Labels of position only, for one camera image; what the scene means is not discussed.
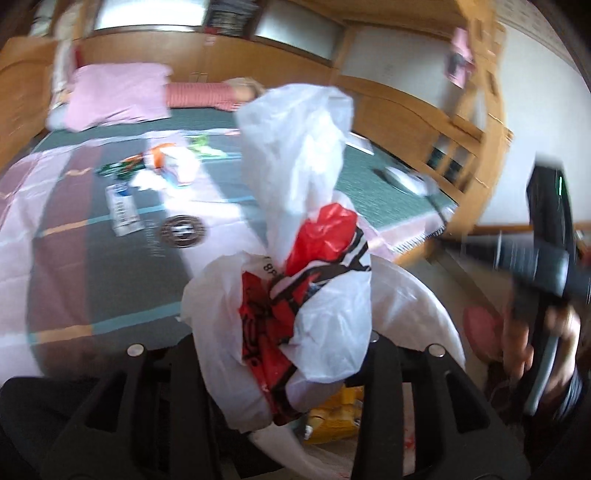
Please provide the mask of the person's right hand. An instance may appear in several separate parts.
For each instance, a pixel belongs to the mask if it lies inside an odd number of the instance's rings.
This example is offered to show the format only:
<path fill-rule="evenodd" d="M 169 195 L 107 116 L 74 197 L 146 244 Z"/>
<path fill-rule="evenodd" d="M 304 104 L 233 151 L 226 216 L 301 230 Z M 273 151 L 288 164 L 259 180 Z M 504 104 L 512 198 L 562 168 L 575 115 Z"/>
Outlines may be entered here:
<path fill-rule="evenodd" d="M 509 302 L 503 365 L 525 412 L 534 414 L 564 397 L 575 377 L 580 333 L 580 317 L 570 304 L 525 292 Z"/>

